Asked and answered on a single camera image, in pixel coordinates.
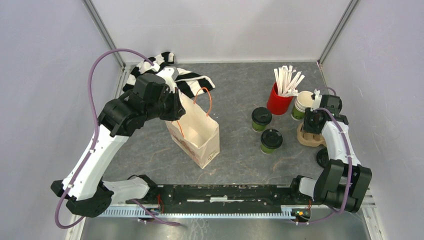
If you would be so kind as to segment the brown cardboard cup carrier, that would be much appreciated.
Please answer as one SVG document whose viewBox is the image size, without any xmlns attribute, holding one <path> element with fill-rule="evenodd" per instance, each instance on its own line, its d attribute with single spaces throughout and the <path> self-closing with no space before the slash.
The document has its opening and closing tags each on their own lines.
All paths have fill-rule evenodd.
<svg viewBox="0 0 424 240">
<path fill-rule="evenodd" d="M 303 123 L 300 123 L 296 129 L 297 140 L 301 145 L 307 147 L 327 147 L 326 141 L 321 134 L 313 134 L 302 131 Z"/>
</svg>

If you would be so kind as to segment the paper takeout bag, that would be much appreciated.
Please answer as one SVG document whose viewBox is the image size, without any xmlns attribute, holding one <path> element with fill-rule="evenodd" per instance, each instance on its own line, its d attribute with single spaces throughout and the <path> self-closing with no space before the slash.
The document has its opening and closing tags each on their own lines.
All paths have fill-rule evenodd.
<svg viewBox="0 0 424 240">
<path fill-rule="evenodd" d="M 220 128 L 211 117 L 213 99 L 207 90 L 209 109 L 204 111 L 194 99 L 179 94 L 185 114 L 176 121 L 166 121 L 172 140 L 201 168 L 204 169 L 220 153 Z"/>
</svg>

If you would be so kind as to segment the green paper coffee cup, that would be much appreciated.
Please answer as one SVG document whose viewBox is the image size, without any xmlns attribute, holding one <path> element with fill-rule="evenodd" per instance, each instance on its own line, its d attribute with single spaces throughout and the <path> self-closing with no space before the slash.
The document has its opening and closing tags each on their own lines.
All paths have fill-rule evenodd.
<svg viewBox="0 0 424 240">
<path fill-rule="evenodd" d="M 256 132 L 263 132 L 267 125 L 269 124 L 269 121 L 265 121 L 265 122 L 258 122 L 256 120 L 252 120 L 252 129 Z"/>
</svg>

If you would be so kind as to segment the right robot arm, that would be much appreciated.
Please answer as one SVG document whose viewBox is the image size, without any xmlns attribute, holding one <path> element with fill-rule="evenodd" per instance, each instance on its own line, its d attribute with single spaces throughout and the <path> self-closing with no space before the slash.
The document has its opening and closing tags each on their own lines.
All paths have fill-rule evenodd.
<svg viewBox="0 0 424 240">
<path fill-rule="evenodd" d="M 298 175 L 292 180 L 289 199 L 302 204 L 311 197 L 317 204 L 356 213 L 362 205 L 372 179 L 370 168 L 356 157 L 350 137 L 349 121 L 341 114 L 342 100 L 331 94 L 312 94 L 313 104 L 305 109 L 301 130 L 322 135 L 328 162 L 318 179 Z"/>
</svg>

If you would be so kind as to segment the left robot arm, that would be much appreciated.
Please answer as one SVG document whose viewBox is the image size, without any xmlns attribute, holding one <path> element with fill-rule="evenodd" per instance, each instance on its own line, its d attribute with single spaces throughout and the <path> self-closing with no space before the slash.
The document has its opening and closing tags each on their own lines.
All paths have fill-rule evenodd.
<svg viewBox="0 0 424 240">
<path fill-rule="evenodd" d="M 158 74 L 145 73 L 132 89 L 105 104 L 85 153 L 65 179 L 54 181 L 50 187 L 67 200 L 72 214 L 94 218 L 113 204 L 131 199 L 151 204 L 156 200 L 157 190 L 145 177 L 104 181 L 103 175 L 117 151 L 145 122 L 156 118 L 171 122 L 186 113 L 177 76 L 174 67 Z"/>
</svg>

